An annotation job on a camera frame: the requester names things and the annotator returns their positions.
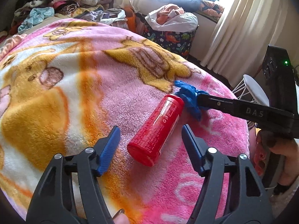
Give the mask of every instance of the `blue crumpled fabric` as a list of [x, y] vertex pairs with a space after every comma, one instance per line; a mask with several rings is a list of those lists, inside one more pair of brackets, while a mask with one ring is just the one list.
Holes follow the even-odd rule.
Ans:
[[185, 107], [187, 108], [188, 112], [197, 120], [201, 119], [201, 110], [208, 110], [209, 108], [201, 107], [197, 105], [196, 97], [198, 94], [207, 94], [206, 91], [198, 90], [196, 87], [187, 84], [183, 81], [174, 81], [174, 85], [179, 87], [180, 90], [175, 93], [175, 95], [179, 96], [183, 99], [185, 103]]
[[22, 22], [18, 28], [18, 32], [30, 29], [33, 26], [40, 24], [44, 19], [54, 16], [53, 7], [33, 8], [28, 17]]

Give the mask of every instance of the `pink blanket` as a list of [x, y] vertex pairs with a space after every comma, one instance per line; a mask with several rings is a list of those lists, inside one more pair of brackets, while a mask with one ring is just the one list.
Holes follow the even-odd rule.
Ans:
[[[100, 187], [111, 215], [124, 208], [131, 224], [186, 223], [203, 179], [193, 171], [181, 139], [194, 134], [224, 154], [248, 154], [246, 121], [216, 110], [197, 122], [183, 111], [157, 164], [145, 167], [128, 142], [166, 93], [182, 80], [211, 95], [234, 95], [178, 55], [130, 31], [82, 20], [54, 22], [28, 35], [0, 62], [0, 187], [25, 218], [31, 196], [57, 152], [79, 153], [107, 136], [121, 142]], [[224, 211], [225, 175], [217, 216]], [[78, 183], [74, 194], [83, 216]]]

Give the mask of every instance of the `screw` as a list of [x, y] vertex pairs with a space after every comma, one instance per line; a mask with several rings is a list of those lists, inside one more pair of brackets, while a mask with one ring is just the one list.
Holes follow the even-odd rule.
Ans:
[[88, 147], [85, 149], [86, 153], [92, 153], [94, 151], [94, 149], [92, 147]]
[[216, 152], [217, 152], [217, 149], [214, 148], [214, 147], [210, 147], [210, 148], [208, 149], [208, 152], [209, 152], [209, 153], [216, 153]]
[[60, 159], [62, 158], [62, 155], [60, 153], [57, 153], [55, 156], [54, 156], [55, 159]]
[[242, 154], [240, 154], [240, 158], [243, 159], [243, 160], [246, 160], [246, 159], [247, 159], [247, 156], [246, 156], [246, 154], [243, 154], [243, 153], [242, 153]]

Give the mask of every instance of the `red bottle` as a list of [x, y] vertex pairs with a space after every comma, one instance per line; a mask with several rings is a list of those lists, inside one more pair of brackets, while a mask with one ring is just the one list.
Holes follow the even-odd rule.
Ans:
[[129, 154], [143, 165], [152, 167], [173, 132], [183, 107], [180, 97], [167, 94], [128, 144]]

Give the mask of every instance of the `floor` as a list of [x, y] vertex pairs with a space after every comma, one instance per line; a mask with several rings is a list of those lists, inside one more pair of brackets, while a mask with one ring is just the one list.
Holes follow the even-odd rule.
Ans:
[[197, 65], [199, 68], [201, 68], [201, 69], [205, 70], [207, 73], [211, 74], [214, 78], [221, 81], [229, 89], [231, 89], [231, 90], [233, 89], [225, 77], [213, 72], [212, 70], [209, 70], [207, 67], [202, 66], [200, 64], [200, 60], [197, 60], [195, 57], [190, 55], [190, 56], [188, 56], [188, 61], [192, 62], [193, 64]]

